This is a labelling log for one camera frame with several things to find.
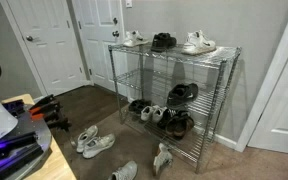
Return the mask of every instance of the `gray wall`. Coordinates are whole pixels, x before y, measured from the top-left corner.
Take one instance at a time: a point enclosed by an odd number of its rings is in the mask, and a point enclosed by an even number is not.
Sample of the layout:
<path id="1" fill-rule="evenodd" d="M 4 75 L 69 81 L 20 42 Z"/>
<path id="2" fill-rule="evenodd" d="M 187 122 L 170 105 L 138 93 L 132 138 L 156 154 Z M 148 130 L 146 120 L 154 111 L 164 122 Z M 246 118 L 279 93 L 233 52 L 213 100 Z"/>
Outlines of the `gray wall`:
<path id="1" fill-rule="evenodd" d="M 42 94 L 26 62 L 14 32 L 0 4 L 0 78 L 1 99 L 29 93 L 33 98 Z"/>
<path id="2" fill-rule="evenodd" d="M 288 0 L 138 0 L 123 13 L 125 30 L 150 40 L 171 32 L 183 43 L 202 29 L 219 46 L 243 48 L 218 131 L 237 141 L 288 21 Z"/>

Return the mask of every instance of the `door panel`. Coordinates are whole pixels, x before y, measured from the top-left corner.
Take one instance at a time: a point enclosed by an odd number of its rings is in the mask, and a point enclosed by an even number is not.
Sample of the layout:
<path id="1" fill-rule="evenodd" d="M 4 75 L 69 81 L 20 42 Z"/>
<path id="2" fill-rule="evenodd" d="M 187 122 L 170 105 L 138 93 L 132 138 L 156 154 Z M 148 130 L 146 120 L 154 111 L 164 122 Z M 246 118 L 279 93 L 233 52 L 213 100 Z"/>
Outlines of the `door panel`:
<path id="1" fill-rule="evenodd" d="M 93 81 L 102 87 L 115 91 L 112 76 L 111 59 L 108 45 L 121 43 L 122 32 L 120 27 L 119 1 L 117 0 L 74 0 L 75 14 L 80 21 L 80 36 L 88 67 L 92 69 Z M 113 32 L 118 31 L 119 37 L 114 37 Z M 118 72 L 125 72 L 125 63 Z M 121 93 L 126 95 L 125 87 Z"/>
<path id="2" fill-rule="evenodd" d="M 249 146 L 288 153 L 288 62 Z"/>
<path id="3" fill-rule="evenodd" d="M 65 0 L 8 0 L 48 94 L 84 85 L 85 74 Z"/>

